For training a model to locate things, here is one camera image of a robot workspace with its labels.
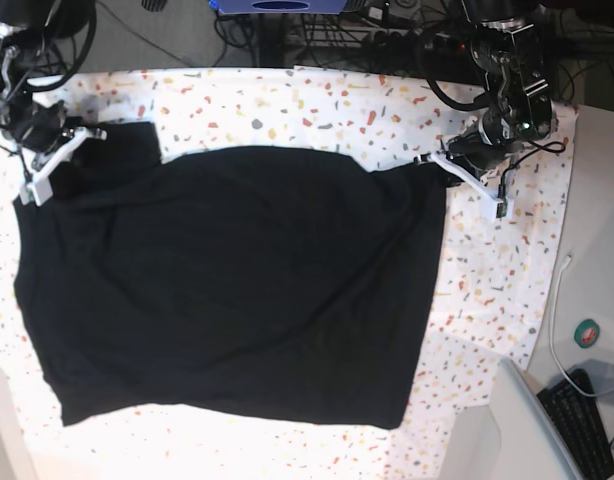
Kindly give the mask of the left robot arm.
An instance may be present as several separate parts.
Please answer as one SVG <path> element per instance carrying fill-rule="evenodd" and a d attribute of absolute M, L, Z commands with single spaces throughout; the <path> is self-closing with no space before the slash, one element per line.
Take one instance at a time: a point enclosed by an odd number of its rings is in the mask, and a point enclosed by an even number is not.
<path fill-rule="evenodd" d="M 536 1 L 462 1 L 464 16 L 425 28 L 416 42 L 419 71 L 436 97 L 461 112 L 482 115 L 441 145 L 441 156 L 477 178 L 496 169 L 525 145 L 560 154 L 564 143 L 545 139 L 556 129 Z M 483 93 L 465 103 L 449 97 L 425 56 L 443 35 L 465 46 Z"/>

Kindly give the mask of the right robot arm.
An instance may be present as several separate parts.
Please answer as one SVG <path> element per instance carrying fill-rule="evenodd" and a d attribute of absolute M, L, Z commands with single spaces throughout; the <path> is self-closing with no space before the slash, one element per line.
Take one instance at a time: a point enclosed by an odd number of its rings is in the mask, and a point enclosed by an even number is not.
<path fill-rule="evenodd" d="M 67 137 L 62 103 L 36 94 L 63 87 L 89 54 L 98 23 L 94 1 L 0 1 L 0 131 L 37 154 Z"/>

